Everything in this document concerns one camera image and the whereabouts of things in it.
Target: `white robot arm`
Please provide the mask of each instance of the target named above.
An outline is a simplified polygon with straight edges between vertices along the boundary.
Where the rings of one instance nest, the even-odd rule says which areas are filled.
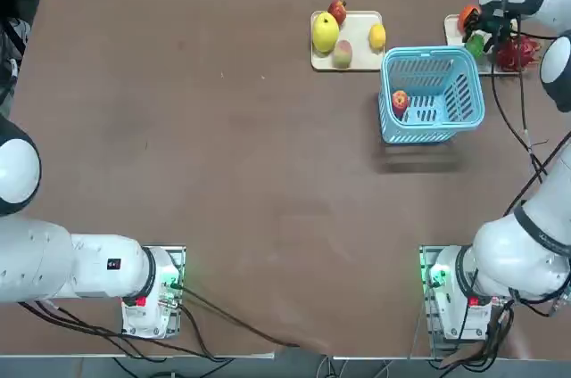
[[[540,77],[545,91],[563,112],[571,111],[568,3],[480,0],[487,17],[511,20],[520,16],[558,33],[542,60]],[[484,339],[492,297],[540,300],[562,288],[571,272],[570,194],[571,146],[567,145],[529,201],[506,217],[484,224],[472,246],[448,246],[440,252],[431,274],[445,338],[457,339],[463,329],[462,339]]]
[[[70,234],[14,215],[41,179],[37,148],[0,117],[0,302],[121,297],[123,332],[165,338],[177,333],[182,270],[163,248],[114,234]]]

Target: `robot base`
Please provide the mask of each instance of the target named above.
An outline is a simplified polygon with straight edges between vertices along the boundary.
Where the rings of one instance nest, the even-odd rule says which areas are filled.
[[[137,302],[137,305],[129,306],[121,301],[121,331],[143,338],[170,338],[180,332],[178,305],[182,303],[182,292],[170,288],[170,284],[184,284],[186,247],[145,247],[155,259],[155,283],[144,304]]]
[[[459,250],[459,246],[421,246],[419,250],[433,358],[447,357],[456,350],[459,342],[485,339],[490,321],[492,303],[469,307],[461,340],[458,339],[468,302],[456,282],[455,263]]]

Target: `plastic basket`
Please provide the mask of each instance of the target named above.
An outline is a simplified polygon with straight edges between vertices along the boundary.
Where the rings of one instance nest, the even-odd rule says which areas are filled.
[[[393,113],[392,95],[403,90],[409,108]],[[484,98],[472,54],[459,46],[393,48],[383,59],[378,96],[381,133],[389,144],[435,143],[484,119]]]

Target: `brown table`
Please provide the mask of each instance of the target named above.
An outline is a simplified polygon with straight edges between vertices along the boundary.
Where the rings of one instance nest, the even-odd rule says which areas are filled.
[[[382,145],[378,73],[310,66],[310,14],[330,1],[42,0],[13,112],[44,164],[27,214],[183,243],[188,284],[303,347],[408,356],[418,246],[470,242],[530,168],[487,80],[477,131],[436,147]],[[443,18],[475,0],[346,1],[379,10],[393,47],[441,44]],[[537,147],[544,157],[564,125],[535,73],[525,88],[534,139],[550,140]],[[519,121],[517,83],[499,89]],[[116,300],[69,304],[118,326]],[[0,312],[4,354],[116,352],[16,306]],[[275,348],[196,313],[216,352]],[[420,329],[414,354],[427,356]],[[518,308],[505,355],[570,359],[570,332],[571,309],[541,320]],[[195,348],[190,325],[176,343]]]

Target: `beige tray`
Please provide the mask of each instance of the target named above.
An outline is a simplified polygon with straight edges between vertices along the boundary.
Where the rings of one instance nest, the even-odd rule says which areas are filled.
[[[310,33],[313,21],[322,11],[311,15]],[[333,65],[331,54],[322,54],[313,48],[311,42],[311,66],[315,70],[381,70],[381,62],[385,56],[385,48],[380,53],[373,52],[368,46],[368,32],[375,23],[383,24],[381,14],[376,11],[348,11],[343,25],[339,29],[339,39],[351,43],[353,57],[347,69],[339,69]]]
[[[444,34],[446,35],[446,44],[447,45],[459,45],[464,46],[462,43],[462,34],[458,30],[458,14],[449,15],[444,19]],[[491,35],[489,33],[485,33],[482,30],[478,30],[477,33],[484,37],[484,42],[486,42]],[[478,73],[480,75],[492,75],[492,51],[482,54],[478,59],[476,59],[476,64],[478,67]],[[510,76],[517,76],[517,72],[506,72],[505,70],[501,70],[496,67],[493,70],[494,75],[510,75]]]

